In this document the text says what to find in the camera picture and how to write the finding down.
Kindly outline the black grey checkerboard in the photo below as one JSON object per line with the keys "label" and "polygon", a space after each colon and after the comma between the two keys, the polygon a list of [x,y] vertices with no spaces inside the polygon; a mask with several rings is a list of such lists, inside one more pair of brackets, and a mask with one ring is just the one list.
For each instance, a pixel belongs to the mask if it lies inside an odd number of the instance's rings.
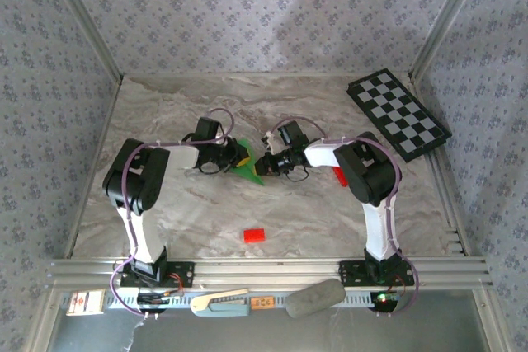
{"label": "black grey checkerboard", "polygon": [[429,153],[451,137],[387,68],[349,83],[346,92],[405,162]]}

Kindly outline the beige wooden spatula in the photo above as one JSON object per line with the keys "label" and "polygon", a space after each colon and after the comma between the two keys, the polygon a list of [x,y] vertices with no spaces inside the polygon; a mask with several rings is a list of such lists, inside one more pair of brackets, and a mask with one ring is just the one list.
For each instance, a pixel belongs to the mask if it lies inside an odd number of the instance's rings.
{"label": "beige wooden spatula", "polygon": [[208,294],[203,294],[200,296],[195,296],[190,302],[190,308],[191,309],[192,308],[203,309],[207,307],[209,303],[231,301],[231,300],[244,299],[246,302],[246,295],[248,293],[249,293],[249,289],[235,289],[235,290],[223,291],[223,292],[218,292],[218,293],[208,293]]}

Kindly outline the grey oblong stone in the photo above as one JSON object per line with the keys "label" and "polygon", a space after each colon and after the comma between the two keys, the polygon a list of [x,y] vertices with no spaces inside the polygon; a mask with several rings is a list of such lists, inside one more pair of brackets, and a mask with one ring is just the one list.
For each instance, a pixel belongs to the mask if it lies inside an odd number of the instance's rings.
{"label": "grey oblong stone", "polygon": [[327,279],[296,291],[285,298],[285,310],[294,319],[306,317],[335,304],[346,297],[346,290],[338,279]]}

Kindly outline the blue-grey plastic holder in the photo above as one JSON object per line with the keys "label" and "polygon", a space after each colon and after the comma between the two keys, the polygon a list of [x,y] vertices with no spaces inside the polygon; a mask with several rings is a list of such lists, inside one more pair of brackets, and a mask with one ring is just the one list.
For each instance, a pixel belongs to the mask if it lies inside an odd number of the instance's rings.
{"label": "blue-grey plastic holder", "polygon": [[231,300],[209,303],[203,309],[192,308],[198,317],[246,317],[250,313],[250,305],[242,300]]}

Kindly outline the black controller board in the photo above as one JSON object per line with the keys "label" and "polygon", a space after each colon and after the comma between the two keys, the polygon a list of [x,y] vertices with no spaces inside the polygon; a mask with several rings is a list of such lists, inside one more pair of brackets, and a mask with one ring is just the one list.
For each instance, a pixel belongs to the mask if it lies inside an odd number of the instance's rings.
{"label": "black controller board", "polygon": [[139,293],[136,302],[139,306],[163,306],[170,303],[170,296],[165,293]]}

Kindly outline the circuit board with LED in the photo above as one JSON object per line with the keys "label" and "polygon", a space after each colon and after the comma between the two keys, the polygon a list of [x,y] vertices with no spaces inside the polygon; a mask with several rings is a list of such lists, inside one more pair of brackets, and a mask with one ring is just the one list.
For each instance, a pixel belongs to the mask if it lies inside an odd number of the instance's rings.
{"label": "circuit board with LED", "polygon": [[373,303],[370,310],[381,313],[392,313],[400,300],[400,295],[397,292],[373,292],[370,297]]}

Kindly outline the white red label card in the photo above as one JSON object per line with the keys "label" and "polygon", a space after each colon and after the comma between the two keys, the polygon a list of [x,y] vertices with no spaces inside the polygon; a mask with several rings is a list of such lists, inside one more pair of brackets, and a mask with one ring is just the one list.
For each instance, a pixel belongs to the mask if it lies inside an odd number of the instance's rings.
{"label": "white red label card", "polygon": [[103,289],[73,292],[66,315],[75,317],[102,314],[105,293]]}

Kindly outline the long aluminium base rail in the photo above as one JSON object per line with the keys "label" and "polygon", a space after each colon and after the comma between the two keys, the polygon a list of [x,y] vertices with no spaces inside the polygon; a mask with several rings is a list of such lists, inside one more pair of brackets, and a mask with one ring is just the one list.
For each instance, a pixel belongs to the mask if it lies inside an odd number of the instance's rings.
{"label": "long aluminium base rail", "polygon": [[[193,291],[249,289],[251,291],[293,291],[340,279],[340,258],[194,259]],[[54,260],[45,276],[45,285],[64,290],[105,288],[117,268],[117,258]],[[462,290],[493,285],[486,261],[475,256],[417,257],[412,259],[418,273],[415,285],[421,290]],[[388,287],[347,287],[382,290]]]}

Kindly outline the aluminium side rail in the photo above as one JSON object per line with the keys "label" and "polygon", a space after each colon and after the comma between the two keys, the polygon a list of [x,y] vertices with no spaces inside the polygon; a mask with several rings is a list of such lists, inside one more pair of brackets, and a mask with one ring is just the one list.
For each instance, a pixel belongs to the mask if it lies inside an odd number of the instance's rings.
{"label": "aluminium side rail", "polygon": [[444,230],[447,238],[447,251],[450,256],[468,256],[464,237],[460,233],[458,213],[449,189],[449,179],[441,160],[443,152],[435,149],[425,155],[426,163],[432,178],[432,183],[441,206]]}

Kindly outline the slanted aluminium frame post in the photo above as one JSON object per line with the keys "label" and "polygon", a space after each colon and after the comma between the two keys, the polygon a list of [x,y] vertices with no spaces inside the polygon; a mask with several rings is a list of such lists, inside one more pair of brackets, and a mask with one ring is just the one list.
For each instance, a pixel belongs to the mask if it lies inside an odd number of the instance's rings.
{"label": "slanted aluminium frame post", "polygon": [[97,29],[96,22],[85,6],[83,0],[64,0],[73,14],[74,19],[79,24],[88,43],[100,59],[104,69],[112,76],[116,82],[121,82],[123,75],[114,60],[110,49],[106,45],[102,35]]}
{"label": "slanted aluminium frame post", "polygon": [[411,83],[416,84],[420,82],[466,1],[445,1],[430,33],[427,35],[412,67],[409,69],[408,76]]}

